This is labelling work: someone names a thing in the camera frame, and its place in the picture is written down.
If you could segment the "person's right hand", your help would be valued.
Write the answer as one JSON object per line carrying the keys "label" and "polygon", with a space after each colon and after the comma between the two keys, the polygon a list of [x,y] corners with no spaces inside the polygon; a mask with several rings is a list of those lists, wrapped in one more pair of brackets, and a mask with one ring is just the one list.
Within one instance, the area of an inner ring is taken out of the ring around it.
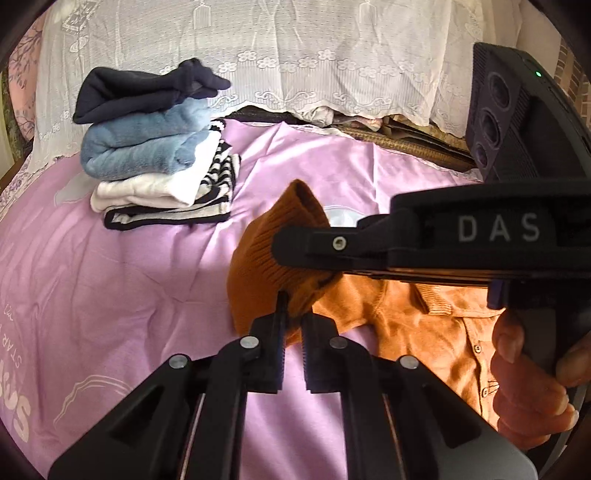
{"label": "person's right hand", "polygon": [[525,332],[517,314],[508,310],[501,314],[492,340],[491,371],[499,383],[493,408],[499,416],[499,433],[527,451],[571,430],[579,412],[567,390],[590,382],[590,337],[568,350],[554,376],[522,352]]}

